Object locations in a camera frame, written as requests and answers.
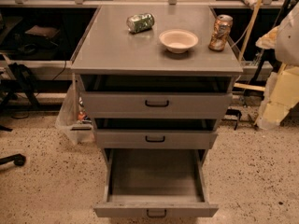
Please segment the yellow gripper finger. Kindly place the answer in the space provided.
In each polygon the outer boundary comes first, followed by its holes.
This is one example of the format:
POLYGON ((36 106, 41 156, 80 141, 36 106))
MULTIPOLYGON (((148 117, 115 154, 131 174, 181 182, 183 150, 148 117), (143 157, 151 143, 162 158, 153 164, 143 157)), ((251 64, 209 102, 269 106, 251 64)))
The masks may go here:
POLYGON ((299 67, 287 67, 268 78, 255 124, 264 130, 280 125, 299 103, 299 67))
POLYGON ((260 49, 273 49, 277 43, 278 27, 274 27, 267 34, 261 36, 255 43, 260 49))

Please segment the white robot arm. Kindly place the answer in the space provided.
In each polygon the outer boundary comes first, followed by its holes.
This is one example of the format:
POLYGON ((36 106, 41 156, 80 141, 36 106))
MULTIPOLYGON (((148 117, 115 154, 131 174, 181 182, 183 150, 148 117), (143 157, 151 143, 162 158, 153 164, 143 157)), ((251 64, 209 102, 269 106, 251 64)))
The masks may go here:
POLYGON ((299 5, 296 5, 279 26, 260 37, 256 46, 273 49, 281 62, 265 86, 264 99, 256 124, 264 130, 273 129, 299 103, 299 5))

